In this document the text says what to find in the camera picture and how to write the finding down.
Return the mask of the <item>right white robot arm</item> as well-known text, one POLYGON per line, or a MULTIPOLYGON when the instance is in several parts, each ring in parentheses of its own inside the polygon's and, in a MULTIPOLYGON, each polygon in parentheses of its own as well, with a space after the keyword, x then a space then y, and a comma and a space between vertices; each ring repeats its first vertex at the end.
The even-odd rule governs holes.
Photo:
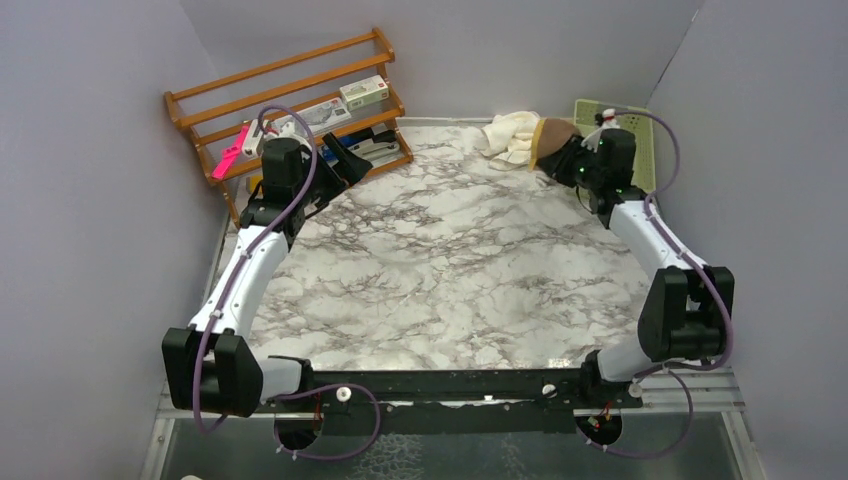
POLYGON ((544 127, 534 144, 536 166, 551 179, 589 195, 590 210, 625 242, 651 278, 633 337, 588 358, 577 380, 579 398, 600 407, 630 381, 663 368, 711 370, 734 346, 731 307, 735 279, 709 265, 670 231, 652 198, 633 183, 634 134, 604 129, 595 144, 572 126, 544 127))

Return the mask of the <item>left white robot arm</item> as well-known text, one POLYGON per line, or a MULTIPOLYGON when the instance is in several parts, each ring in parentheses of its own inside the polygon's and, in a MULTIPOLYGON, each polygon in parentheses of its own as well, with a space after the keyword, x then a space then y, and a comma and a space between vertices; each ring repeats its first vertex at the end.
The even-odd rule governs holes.
POLYGON ((289 356, 255 358, 247 339, 274 272, 305 220, 361 181, 371 162, 332 134, 334 163, 297 136, 265 142, 262 182, 242 212, 235 250, 202 308, 184 328, 169 329, 162 352, 172 404, 180 410, 251 416, 275 397, 290 410, 313 401, 309 363, 289 356))

